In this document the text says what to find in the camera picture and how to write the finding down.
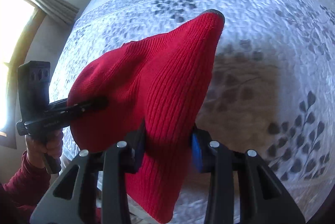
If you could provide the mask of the red sleeved left forearm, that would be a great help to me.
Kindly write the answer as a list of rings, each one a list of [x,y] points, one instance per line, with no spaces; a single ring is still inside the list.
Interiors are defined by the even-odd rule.
[[[33,166],[24,152],[20,169],[8,183],[1,184],[1,223],[29,223],[49,185],[46,168]]]

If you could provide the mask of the person left hand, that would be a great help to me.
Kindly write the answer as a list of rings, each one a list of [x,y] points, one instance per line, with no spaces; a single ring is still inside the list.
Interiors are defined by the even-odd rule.
[[[44,144],[38,140],[32,139],[31,136],[25,136],[27,159],[31,165],[43,169],[45,167],[43,157],[48,154],[54,159],[59,159],[62,155],[62,129],[52,133],[49,141]]]

